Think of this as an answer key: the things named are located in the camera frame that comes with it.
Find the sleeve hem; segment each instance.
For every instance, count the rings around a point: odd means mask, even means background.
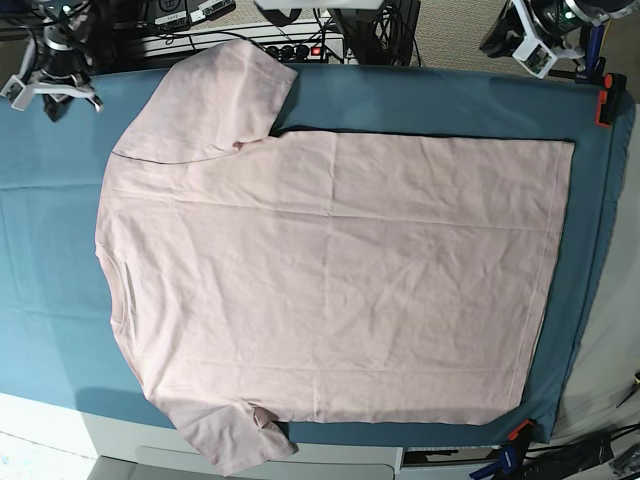
[[[292,445],[285,445],[277,450],[271,450],[269,452],[257,452],[255,455],[244,458],[241,462],[235,463],[218,463],[216,469],[224,477],[233,475],[242,470],[246,470],[250,467],[261,465],[270,460],[282,460],[290,455],[296,453],[297,449]]]

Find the wire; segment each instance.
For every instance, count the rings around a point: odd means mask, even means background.
[[[640,478],[640,472],[634,472],[629,476],[621,478],[620,480],[637,480],[638,478]]]
[[[65,14],[64,12],[62,13],[62,15],[60,15],[58,18],[56,19],[52,19],[50,22],[42,22],[42,23],[33,23],[33,24],[27,24],[22,22],[19,25],[16,25],[15,27],[8,27],[8,28],[0,28],[0,33],[3,32],[16,32],[16,31],[22,31],[22,29],[24,28],[32,28],[34,30],[38,30],[41,28],[45,28],[45,27],[49,27],[51,25],[58,25],[60,23],[67,23],[69,22],[69,20],[77,17],[78,15],[80,15],[80,13],[82,13],[84,10],[86,10],[87,8],[89,8],[91,6],[91,0],[85,0],[83,3],[77,5],[76,7],[71,9],[71,12],[69,12],[69,14]],[[20,16],[15,16],[12,18],[12,20],[22,20],[25,17],[20,17]]]
[[[313,39],[316,38],[318,35],[323,35],[325,30],[327,29],[327,27],[329,25],[331,25],[332,23],[333,23],[333,20],[331,20],[331,19],[327,20],[326,22],[321,24],[320,30],[318,30],[316,33],[311,35],[311,37],[309,37],[307,40],[304,40],[304,41],[302,41],[300,43],[309,43],[309,42],[313,41]]]
[[[316,19],[316,23],[318,24],[318,26],[320,28],[322,28],[322,22],[320,21],[320,16],[321,16],[321,12],[319,8],[314,8],[312,9],[313,11],[313,18]]]
[[[38,10],[31,10],[31,12],[29,12],[29,13],[31,13],[31,15],[33,15],[34,17],[36,17],[39,20],[46,20],[46,17],[43,17],[42,15],[40,15],[38,13]]]
[[[256,42],[254,39],[250,38],[250,37],[245,37],[244,35],[241,35],[239,33],[236,32],[229,32],[227,30],[216,30],[215,32],[211,32],[211,31],[207,31],[207,32],[194,32],[194,33],[166,33],[165,37],[161,37],[161,38],[171,38],[172,40],[175,40],[176,38],[188,38],[191,40],[191,42],[193,42],[193,40],[191,39],[191,37],[197,37],[199,35],[213,35],[213,34],[222,34],[222,35],[228,35],[230,37],[235,37],[235,38],[240,38],[242,40],[246,40],[247,42],[250,42],[251,44],[253,44],[254,46],[258,47],[260,50],[266,51],[266,48],[262,45],[260,45],[258,42]]]
[[[395,5],[383,7],[371,27],[370,44],[389,65],[410,64],[415,48],[418,66],[422,66],[415,32],[404,21],[399,8]]]
[[[189,35],[189,44],[191,45],[191,50],[193,50],[194,52],[197,52],[198,49],[196,48],[196,44],[193,43],[193,38],[191,37],[191,35]]]
[[[602,40],[600,41],[600,48],[604,47],[604,41],[607,39],[607,33],[609,33],[609,29],[611,28],[611,24],[613,20],[609,20],[607,22],[607,26],[604,28],[604,33],[602,34]]]
[[[555,18],[555,33],[558,33],[558,30],[560,28],[560,0],[555,0],[555,7],[556,7],[556,18]]]
[[[545,463],[562,463],[562,460],[552,460],[549,458],[540,458],[540,457],[529,457],[528,455],[524,456],[525,460],[530,460],[532,462],[545,462]]]
[[[284,30],[282,30],[279,26],[274,25],[274,27],[276,27],[276,28],[278,29],[278,31],[282,34],[282,36],[283,36],[284,38],[286,38],[287,40],[289,40],[291,43],[296,43],[296,42],[295,42],[295,41],[294,41],[294,40],[293,40],[289,35],[287,35],[287,33],[286,33]]]
[[[632,432],[635,432],[636,430],[640,430],[640,423],[634,423],[632,425],[627,425],[624,427],[620,427],[620,428],[616,428],[614,430],[610,430],[607,432],[600,432],[600,433],[596,433],[594,435],[589,435],[588,437],[582,439],[582,440],[578,440],[576,442],[573,443],[568,443],[567,445],[555,445],[555,446],[550,446],[550,447],[541,447],[541,448],[532,448],[530,450],[528,450],[529,452],[547,452],[547,451],[553,451],[553,450],[564,450],[564,449],[570,449],[570,448],[575,448],[575,447],[579,447],[587,442],[592,441],[594,438],[598,438],[604,434],[607,435],[612,435],[611,437],[611,441],[613,442],[614,440],[618,440],[621,437],[624,437],[625,435],[628,435]]]
[[[333,50],[331,50],[329,47],[327,47],[326,45],[324,46],[324,50],[326,50],[328,53],[330,53],[333,58],[335,58],[336,60],[338,60],[338,62],[340,63],[344,63],[344,59],[339,57],[336,52],[334,52]]]

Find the pink t-shirt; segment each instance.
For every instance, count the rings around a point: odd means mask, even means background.
[[[295,77],[241,41],[177,64],[104,176],[118,345],[224,475],[295,451],[274,420],[516,407],[564,221],[572,145],[269,137]]]

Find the blue table cover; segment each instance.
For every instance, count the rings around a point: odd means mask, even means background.
[[[613,128],[594,124],[591,87],[515,77],[298,65],[274,125],[288,129],[575,142],[559,259],[521,405],[484,426],[290,423],[294,442],[380,446],[501,443],[523,419],[551,436],[606,256],[634,103]],[[140,391],[109,325],[109,290],[94,256],[95,216],[109,151],[164,71],[96,78],[96,115],[76,100],[52,124],[0,101],[0,391],[149,425],[170,422]]]

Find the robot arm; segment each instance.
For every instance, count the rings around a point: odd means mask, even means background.
[[[87,39],[99,16],[92,8],[93,2],[84,0],[74,8],[56,10],[40,3],[31,7],[40,11],[45,20],[37,25],[42,36],[32,33],[20,71],[12,75],[0,95],[9,99],[12,108],[25,110],[35,95],[42,95],[44,110],[52,121],[58,120],[70,101],[83,98],[97,112],[103,104],[91,86],[89,70],[95,57],[87,46]]]
[[[512,56],[544,78],[560,58],[584,66],[585,52],[567,34],[640,10],[640,0],[508,0],[480,50],[491,58]]]

